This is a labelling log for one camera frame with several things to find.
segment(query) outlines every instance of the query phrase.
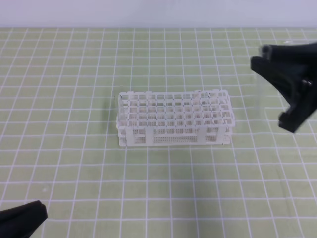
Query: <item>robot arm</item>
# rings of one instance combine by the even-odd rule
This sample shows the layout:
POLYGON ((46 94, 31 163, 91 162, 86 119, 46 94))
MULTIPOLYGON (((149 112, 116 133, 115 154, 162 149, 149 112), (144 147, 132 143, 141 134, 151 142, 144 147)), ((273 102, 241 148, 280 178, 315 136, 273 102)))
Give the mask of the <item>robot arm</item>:
POLYGON ((290 104, 279 127, 294 133, 317 108, 317 43, 264 45, 251 57, 251 70, 272 84, 290 104))

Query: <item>plastic grid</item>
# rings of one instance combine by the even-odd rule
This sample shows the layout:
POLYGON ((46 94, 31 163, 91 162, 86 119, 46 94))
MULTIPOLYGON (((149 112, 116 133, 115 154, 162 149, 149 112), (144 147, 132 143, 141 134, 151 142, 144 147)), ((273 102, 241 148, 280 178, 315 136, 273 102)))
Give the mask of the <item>plastic grid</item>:
POLYGON ((118 96, 120 146, 229 144, 234 126, 226 90, 118 96))

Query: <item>green cutting mat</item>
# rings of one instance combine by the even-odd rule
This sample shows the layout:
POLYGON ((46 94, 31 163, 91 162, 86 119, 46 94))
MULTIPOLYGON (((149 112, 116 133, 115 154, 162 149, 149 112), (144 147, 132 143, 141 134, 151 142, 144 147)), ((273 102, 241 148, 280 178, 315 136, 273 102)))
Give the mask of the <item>green cutting mat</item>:
POLYGON ((317 237, 317 114, 297 135, 249 58, 316 29, 0 28, 0 210, 33 200, 33 238, 317 237), (113 97, 226 89, 224 146, 120 148, 113 97))

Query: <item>white background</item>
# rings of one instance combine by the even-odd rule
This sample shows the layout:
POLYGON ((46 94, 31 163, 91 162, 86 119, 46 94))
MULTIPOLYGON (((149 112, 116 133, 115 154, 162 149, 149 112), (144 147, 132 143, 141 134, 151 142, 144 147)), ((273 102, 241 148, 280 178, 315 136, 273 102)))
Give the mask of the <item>white background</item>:
POLYGON ((317 26, 316 0, 2 0, 0 26, 317 26))

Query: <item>table surface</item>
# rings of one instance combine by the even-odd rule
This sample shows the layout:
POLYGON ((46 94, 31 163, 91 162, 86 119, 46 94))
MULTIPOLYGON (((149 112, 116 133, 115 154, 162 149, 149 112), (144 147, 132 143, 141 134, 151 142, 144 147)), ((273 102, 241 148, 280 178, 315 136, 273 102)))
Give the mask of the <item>table surface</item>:
POLYGON ((317 114, 250 71, 316 29, 0 28, 0 209, 41 200, 33 238, 317 237, 317 114), (115 95, 226 89, 232 143, 119 147, 115 95), (260 109, 255 108, 257 101, 260 109))

